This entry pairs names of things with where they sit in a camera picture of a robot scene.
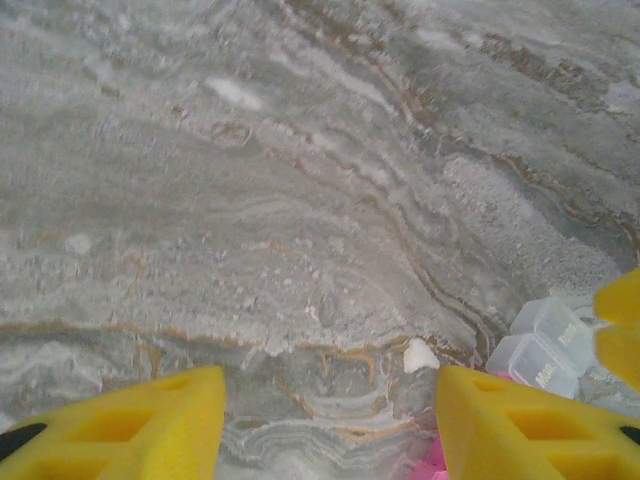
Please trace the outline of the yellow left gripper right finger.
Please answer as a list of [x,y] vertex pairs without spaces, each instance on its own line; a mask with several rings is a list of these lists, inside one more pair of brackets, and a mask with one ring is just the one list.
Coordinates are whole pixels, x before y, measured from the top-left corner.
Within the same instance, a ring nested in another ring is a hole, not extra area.
[[452,479],[636,479],[639,422],[461,366],[440,369],[436,419]]

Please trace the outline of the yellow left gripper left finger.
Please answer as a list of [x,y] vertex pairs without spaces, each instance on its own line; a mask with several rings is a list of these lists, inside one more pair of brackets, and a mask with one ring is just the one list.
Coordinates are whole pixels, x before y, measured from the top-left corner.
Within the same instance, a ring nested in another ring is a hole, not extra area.
[[224,426],[219,366],[25,419],[1,435],[4,479],[211,479]]

